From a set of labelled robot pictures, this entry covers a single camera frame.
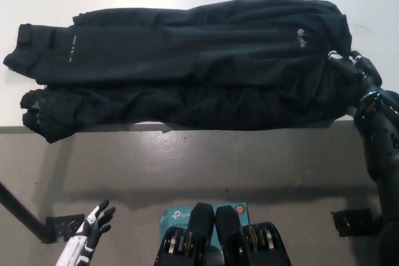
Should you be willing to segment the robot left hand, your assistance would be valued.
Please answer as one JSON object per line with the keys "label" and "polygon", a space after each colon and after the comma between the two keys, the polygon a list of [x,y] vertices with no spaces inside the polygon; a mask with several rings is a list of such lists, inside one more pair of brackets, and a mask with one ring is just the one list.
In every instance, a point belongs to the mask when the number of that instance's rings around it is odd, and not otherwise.
{"label": "robot left hand", "polygon": [[90,265],[101,236],[111,229],[109,222],[115,207],[104,200],[84,219],[76,233],[66,243],[55,266]]}

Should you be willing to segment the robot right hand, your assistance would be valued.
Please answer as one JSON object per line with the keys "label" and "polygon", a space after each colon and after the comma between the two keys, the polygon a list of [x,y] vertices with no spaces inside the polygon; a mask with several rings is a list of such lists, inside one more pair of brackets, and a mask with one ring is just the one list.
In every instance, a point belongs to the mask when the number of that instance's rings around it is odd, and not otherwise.
{"label": "robot right hand", "polygon": [[332,50],[328,53],[328,62],[350,81],[360,83],[366,81],[372,87],[380,88],[382,78],[372,61],[357,51],[348,56]]}

